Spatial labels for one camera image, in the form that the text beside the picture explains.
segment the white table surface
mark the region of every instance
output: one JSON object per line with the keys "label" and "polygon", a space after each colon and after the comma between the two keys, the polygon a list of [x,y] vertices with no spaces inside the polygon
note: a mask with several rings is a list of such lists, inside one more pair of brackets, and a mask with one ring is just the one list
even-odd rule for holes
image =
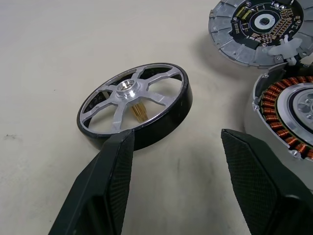
{"label": "white table surface", "polygon": [[220,139],[243,129],[261,71],[210,44],[217,0],[0,1],[0,234],[48,234],[98,150],[76,126],[85,98],[114,75],[169,62],[193,106],[158,143],[134,152],[123,235],[248,235]]}

